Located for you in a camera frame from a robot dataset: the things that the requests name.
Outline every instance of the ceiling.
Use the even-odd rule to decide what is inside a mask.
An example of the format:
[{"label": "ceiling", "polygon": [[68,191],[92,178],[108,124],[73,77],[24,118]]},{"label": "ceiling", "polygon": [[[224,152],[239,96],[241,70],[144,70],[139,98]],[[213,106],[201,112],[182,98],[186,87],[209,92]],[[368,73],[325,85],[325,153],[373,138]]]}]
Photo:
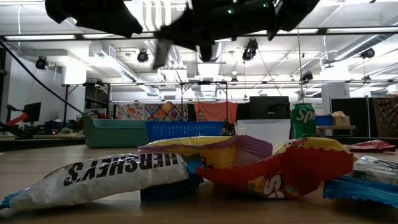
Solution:
[{"label": "ceiling", "polygon": [[[134,7],[135,2],[140,0],[128,1],[126,6],[130,10],[137,10]],[[145,30],[147,27],[154,26],[156,29],[156,13],[159,12],[159,2],[144,1],[142,8],[142,22]],[[73,21],[67,20],[62,24],[57,24],[51,20],[45,13],[43,6],[2,6],[0,0],[0,35],[17,35],[17,34],[71,34],[71,33],[94,33],[95,30],[75,27]],[[162,22],[165,23],[165,1],[161,1]],[[151,10],[147,10],[147,6],[151,5]],[[178,18],[182,13],[184,1],[171,0],[171,18]],[[150,20],[146,20],[147,13],[152,14]],[[369,0],[321,0],[319,5],[311,12],[298,26],[299,28],[311,27],[368,27],[382,26],[389,19],[398,16],[398,2],[393,0],[377,0],[374,4],[370,4]],[[234,42],[223,42],[223,53],[218,60],[222,64],[216,67],[207,67],[209,73],[216,70],[217,80],[230,80],[233,76],[237,76],[239,81],[268,81],[271,77],[274,80],[284,81],[299,79],[298,72],[301,65],[305,65],[311,61],[307,67],[303,67],[305,71],[311,71],[314,80],[349,80],[361,79],[364,74],[372,74],[374,71],[382,70],[388,66],[397,63],[398,56],[398,35],[395,35],[380,44],[373,47],[376,54],[375,57],[362,60],[362,58],[349,58],[345,61],[334,63],[333,68],[325,68],[321,66],[321,60],[325,59],[325,52],[335,52],[355,40],[362,38],[362,35],[326,35],[326,36],[296,36],[276,37],[269,42],[266,37],[258,37],[259,50],[257,55],[250,63],[243,63],[242,52],[245,45],[249,41],[249,37],[240,37]],[[88,78],[101,78],[105,81],[120,82],[121,75],[109,65],[90,60],[87,56],[86,49],[91,42],[89,41],[69,41],[69,42],[24,42],[22,47],[28,49],[66,49],[75,55],[86,60],[90,64],[88,70]],[[149,61],[147,63],[139,63],[136,59],[139,49],[147,49],[148,45],[143,40],[103,40],[103,46],[111,45],[117,51],[117,58],[125,64],[131,71],[135,72],[140,82],[159,82],[157,71],[151,70],[153,55],[149,53]],[[187,68],[187,79],[197,80],[201,76],[206,76],[204,72],[199,72],[197,63],[200,62],[198,55],[187,49],[176,47],[176,54],[180,58],[183,65]],[[398,70],[389,70],[381,73],[377,79],[390,79],[398,77]],[[380,83],[372,86],[372,90],[384,88],[386,84]],[[293,86],[286,88],[286,92],[296,92],[298,87]],[[264,93],[274,94],[274,86],[259,85],[237,85],[231,86],[236,89],[264,88]],[[139,88],[120,88],[120,91],[142,91]],[[257,94],[258,91],[252,91],[251,95]]]}]

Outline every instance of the red candy wrapper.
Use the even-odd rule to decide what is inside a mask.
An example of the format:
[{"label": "red candy wrapper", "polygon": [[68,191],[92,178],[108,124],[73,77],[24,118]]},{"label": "red candy wrapper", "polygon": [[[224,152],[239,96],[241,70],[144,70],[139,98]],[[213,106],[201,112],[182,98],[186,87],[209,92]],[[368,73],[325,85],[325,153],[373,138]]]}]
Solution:
[{"label": "red candy wrapper", "polygon": [[275,154],[246,166],[202,169],[197,174],[230,190],[266,198],[296,198],[325,180],[353,170],[353,154],[338,141],[296,139],[276,146]]},{"label": "red candy wrapper", "polygon": [[382,140],[372,140],[347,147],[351,152],[395,152],[397,146]]}]

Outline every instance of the cardboard box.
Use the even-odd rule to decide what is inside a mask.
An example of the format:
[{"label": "cardboard box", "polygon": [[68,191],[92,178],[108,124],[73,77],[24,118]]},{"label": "cardboard box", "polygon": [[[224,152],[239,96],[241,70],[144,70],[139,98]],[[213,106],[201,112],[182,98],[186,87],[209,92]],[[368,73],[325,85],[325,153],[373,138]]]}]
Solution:
[{"label": "cardboard box", "polygon": [[351,123],[349,121],[349,116],[341,117],[337,116],[333,118],[333,125],[334,126],[350,126]]}]

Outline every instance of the orange fabric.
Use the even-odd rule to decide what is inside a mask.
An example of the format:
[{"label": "orange fabric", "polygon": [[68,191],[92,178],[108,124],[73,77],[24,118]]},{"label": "orange fabric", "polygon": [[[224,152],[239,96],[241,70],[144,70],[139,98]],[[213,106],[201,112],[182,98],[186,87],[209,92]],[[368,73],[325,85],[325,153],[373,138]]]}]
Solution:
[{"label": "orange fabric", "polygon": [[[226,102],[224,103],[195,103],[197,121],[224,121],[226,119]],[[228,120],[236,121],[236,103],[228,102]]]}]

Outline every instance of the white candy wrapper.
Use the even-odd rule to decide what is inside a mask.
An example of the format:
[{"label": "white candy wrapper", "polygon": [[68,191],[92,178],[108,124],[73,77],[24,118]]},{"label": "white candy wrapper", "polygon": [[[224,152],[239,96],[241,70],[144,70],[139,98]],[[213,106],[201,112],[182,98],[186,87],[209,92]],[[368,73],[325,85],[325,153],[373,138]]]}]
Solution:
[{"label": "white candy wrapper", "polygon": [[107,156],[57,169],[31,188],[7,196],[0,209],[71,206],[185,179],[188,179],[187,165],[178,154]]}]

